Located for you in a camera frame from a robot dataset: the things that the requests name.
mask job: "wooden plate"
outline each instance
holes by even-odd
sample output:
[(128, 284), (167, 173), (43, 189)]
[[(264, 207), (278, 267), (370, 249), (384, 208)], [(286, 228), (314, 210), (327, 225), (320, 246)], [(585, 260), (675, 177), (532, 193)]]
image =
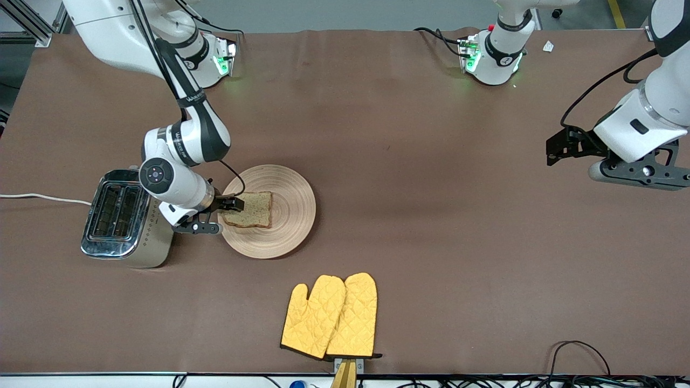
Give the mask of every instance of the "wooden plate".
[[(248, 192), (270, 191), (271, 227), (237, 228), (223, 225), (223, 237), (234, 250), (256, 259), (272, 259), (290, 253), (306, 238), (316, 218), (316, 199), (309, 183), (294, 170), (275, 164), (252, 167), (239, 174)], [(223, 192), (237, 193), (242, 183), (235, 178)]]

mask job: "tabletop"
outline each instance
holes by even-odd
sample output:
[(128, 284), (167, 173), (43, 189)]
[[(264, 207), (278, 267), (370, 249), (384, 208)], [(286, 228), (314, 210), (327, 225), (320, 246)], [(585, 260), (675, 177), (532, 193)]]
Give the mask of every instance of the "tabletop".
[[(330, 371), (279, 348), (290, 291), (368, 272), (384, 356), (367, 372), (543, 373), (556, 342), (583, 340), (614, 374), (686, 374), (690, 191), (593, 182), (596, 159), (547, 167), (544, 152), (584, 89), (650, 47), (639, 30), (537, 31), (490, 87), (418, 32), (247, 34), (234, 77), (207, 91), (225, 160), (302, 174), (317, 198), (306, 241), (252, 260), (219, 235), (176, 235), (165, 265), (134, 270), (81, 253), (87, 206), (2, 200), (0, 371)], [(629, 89), (608, 81), (570, 121), (591, 128)], [(178, 118), (161, 79), (56, 35), (0, 140), (1, 192), (90, 200)], [(221, 190), (232, 178), (195, 170)], [(566, 348), (557, 372), (602, 365)]]

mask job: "silver toaster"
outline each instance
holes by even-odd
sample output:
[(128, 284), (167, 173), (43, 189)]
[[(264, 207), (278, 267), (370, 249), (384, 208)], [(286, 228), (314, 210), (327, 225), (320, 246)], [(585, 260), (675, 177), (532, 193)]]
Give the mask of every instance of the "silver toaster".
[(173, 229), (161, 216), (160, 201), (139, 183), (136, 169), (113, 170), (98, 185), (81, 251), (100, 260), (153, 268), (168, 257)]

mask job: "yellow oven mitt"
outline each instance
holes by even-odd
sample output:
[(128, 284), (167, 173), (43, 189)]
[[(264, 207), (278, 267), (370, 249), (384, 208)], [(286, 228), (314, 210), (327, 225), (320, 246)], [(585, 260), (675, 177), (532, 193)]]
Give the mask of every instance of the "yellow oven mitt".
[(307, 298), (306, 284), (293, 289), (280, 347), (322, 359), (345, 303), (345, 284), (321, 275)]
[(329, 357), (373, 357), (376, 283), (368, 273), (357, 273), (345, 280), (345, 288), (345, 306), (326, 353)]

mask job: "slice of bread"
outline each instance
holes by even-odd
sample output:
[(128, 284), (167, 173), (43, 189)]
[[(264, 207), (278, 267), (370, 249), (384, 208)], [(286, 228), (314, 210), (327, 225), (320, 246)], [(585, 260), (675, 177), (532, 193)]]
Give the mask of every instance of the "slice of bread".
[(270, 191), (242, 193), (238, 198), (244, 201), (244, 210), (220, 212), (223, 221), (238, 228), (270, 228), (270, 206), (273, 198)]

